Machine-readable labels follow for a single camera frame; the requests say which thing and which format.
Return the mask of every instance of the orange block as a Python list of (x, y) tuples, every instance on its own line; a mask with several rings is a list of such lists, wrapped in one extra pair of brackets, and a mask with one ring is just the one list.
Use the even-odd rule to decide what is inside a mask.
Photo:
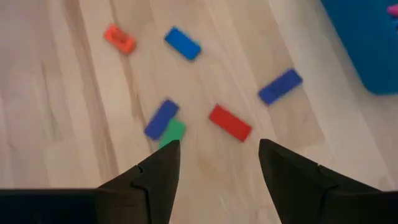
[(136, 46), (136, 40), (119, 29), (115, 24), (109, 26), (104, 37), (125, 54), (131, 53)]

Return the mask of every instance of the blue bin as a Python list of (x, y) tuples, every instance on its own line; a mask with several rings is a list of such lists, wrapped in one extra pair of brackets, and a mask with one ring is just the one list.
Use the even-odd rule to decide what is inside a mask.
[(387, 7), (398, 0), (321, 0), (364, 86), (398, 93), (398, 33)]

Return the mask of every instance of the green block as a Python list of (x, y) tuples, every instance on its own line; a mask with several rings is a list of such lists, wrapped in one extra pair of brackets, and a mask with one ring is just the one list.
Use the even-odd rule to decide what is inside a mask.
[(159, 149), (167, 145), (173, 140), (180, 140), (185, 132), (185, 124), (173, 118), (167, 125), (166, 131), (163, 133), (159, 142)]

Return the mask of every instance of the pink object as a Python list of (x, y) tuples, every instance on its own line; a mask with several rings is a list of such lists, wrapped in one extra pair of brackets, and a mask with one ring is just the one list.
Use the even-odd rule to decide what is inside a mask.
[(398, 16), (398, 4), (388, 7), (387, 12), (392, 16)]

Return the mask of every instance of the wood grain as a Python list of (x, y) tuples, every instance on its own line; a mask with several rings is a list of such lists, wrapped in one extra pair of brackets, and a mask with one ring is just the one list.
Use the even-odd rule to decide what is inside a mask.
[[(120, 54), (114, 22), (137, 39)], [(203, 47), (188, 62), (163, 40)], [(165, 98), (187, 125), (172, 223), (280, 223), (257, 157), (269, 138), (383, 190), (398, 184), (395, 96), (357, 78), (317, 0), (0, 2), (0, 187), (96, 187), (157, 149), (143, 129)], [(295, 67), (303, 86), (272, 106), (257, 92)], [(219, 103), (246, 142), (208, 120)]]

